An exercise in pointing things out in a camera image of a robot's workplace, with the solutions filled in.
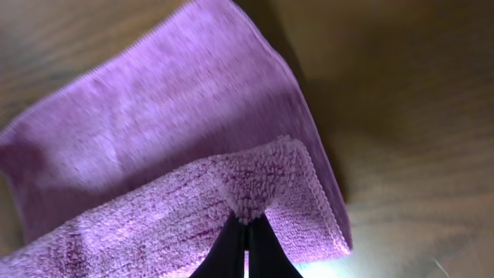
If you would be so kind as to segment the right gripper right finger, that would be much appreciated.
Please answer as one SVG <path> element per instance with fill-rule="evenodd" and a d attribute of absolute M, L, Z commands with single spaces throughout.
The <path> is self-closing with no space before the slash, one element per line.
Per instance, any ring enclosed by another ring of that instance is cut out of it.
<path fill-rule="evenodd" d="M 249 278 L 302 278 L 289 261 L 265 215 L 247 228 Z"/>

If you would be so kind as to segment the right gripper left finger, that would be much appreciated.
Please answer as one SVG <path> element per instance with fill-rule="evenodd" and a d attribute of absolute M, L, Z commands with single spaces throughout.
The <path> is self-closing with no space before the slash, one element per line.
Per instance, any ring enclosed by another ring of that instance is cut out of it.
<path fill-rule="evenodd" d="M 190 278 L 243 278 L 245 226 L 231 212 L 208 255 Z"/>

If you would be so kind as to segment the large purple microfiber cloth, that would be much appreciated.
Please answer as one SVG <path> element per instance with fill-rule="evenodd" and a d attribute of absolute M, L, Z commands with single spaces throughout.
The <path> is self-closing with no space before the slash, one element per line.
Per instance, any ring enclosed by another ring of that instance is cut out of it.
<path fill-rule="evenodd" d="M 25 245 L 3 277 L 187 277 L 231 212 L 294 263 L 353 244 L 285 60 L 230 1 L 191 1 L 17 116 L 1 170 Z"/>

